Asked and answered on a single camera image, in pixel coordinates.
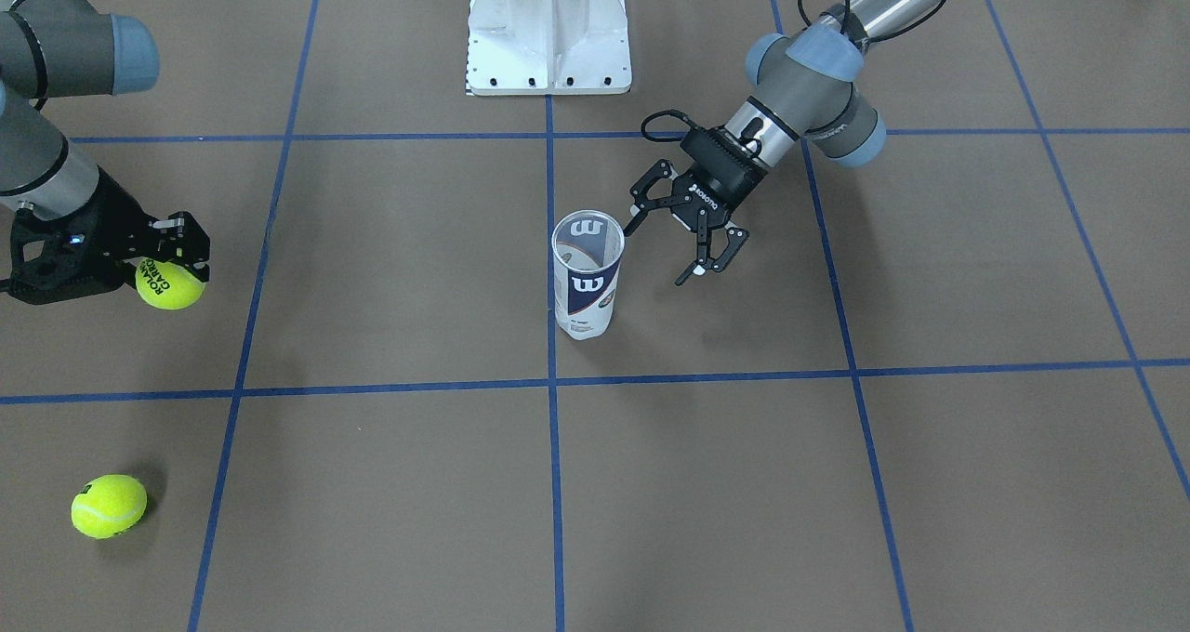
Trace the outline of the right grey silver robot arm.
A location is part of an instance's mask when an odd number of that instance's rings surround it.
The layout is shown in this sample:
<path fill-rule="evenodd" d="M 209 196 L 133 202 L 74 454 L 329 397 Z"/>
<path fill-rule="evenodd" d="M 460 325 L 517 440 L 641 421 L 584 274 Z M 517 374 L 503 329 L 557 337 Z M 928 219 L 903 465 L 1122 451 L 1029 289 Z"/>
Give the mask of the right grey silver robot arm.
<path fill-rule="evenodd" d="M 149 215 L 43 115 L 48 99 L 149 90 L 159 54 L 143 21 L 88 0 L 1 0 L 4 206 L 13 209 L 4 293 L 45 305 L 134 284 L 132 259 L 209 279 L 211 240 L 192 213 Z"/>

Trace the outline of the left grey silver robot arm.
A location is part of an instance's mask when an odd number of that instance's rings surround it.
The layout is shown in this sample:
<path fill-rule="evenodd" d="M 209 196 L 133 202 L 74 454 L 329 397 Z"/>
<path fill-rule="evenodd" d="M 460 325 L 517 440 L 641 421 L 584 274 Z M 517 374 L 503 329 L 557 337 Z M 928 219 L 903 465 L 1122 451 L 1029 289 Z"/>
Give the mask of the left grey silver robot arm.
<path fill-rule="evenodd" d="M 795 35 L 764 35 L 749 48 L 752 93 L 727 123 L 704 127 L 677 109 L 685 124 L 679 148 L 690 158 L 679 171 L 659 159 L 630 188 L 625 234 L 654 209 L 668 209 L 695 234 L 693 262 L 676 284 L 722 273 L 747 242 L 732 221 L 735 208 L 808 140 L 837 165 L 868 165 L 887 140 L 887 124 L 857 88 L 868 50 L 917 29 L 947 0 L 841 0 L 819 17 L 803 14 Z"/>

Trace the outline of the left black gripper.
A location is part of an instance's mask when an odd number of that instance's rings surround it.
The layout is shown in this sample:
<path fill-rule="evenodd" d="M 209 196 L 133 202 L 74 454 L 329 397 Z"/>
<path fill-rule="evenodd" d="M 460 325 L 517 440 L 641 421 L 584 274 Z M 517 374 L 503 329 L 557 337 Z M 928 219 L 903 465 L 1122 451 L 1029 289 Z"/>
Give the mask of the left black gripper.
<path fill-rule="evenodd" d="M 685 284 L 703 273 L 724 273 L 749 240 L 749 230 L 731 221 L 732 212 L 766 179 L 760 165 L 725 129 L 689 129 L 679 140 L 693 164 L 685 170 L 659 159 L 630 187 L 633 204 L 625 237 L 634 234 L 654 209 L 666 209 L 695 234 L 695 258 L 674 281 Z M 725 245 L 715 252 L 710 243 L 722 233 Z"/>

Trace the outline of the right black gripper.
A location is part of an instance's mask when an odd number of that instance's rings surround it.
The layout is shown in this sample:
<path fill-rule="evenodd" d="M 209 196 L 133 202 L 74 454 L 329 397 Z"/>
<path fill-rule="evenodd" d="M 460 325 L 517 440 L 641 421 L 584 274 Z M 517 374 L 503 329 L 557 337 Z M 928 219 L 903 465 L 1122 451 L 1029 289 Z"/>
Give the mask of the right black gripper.
<path fill-rule="evenodd" d="M 82 234 L 69 289 L 119 289 L 134 281 L 132 258 L 150 257 L 182 267 L 199 282 L 211 280 L 211 238 L 188 209 L 149 215 L 114 179 L 99 171 L 98 188 L 73 215 L 68 231 Z"/>

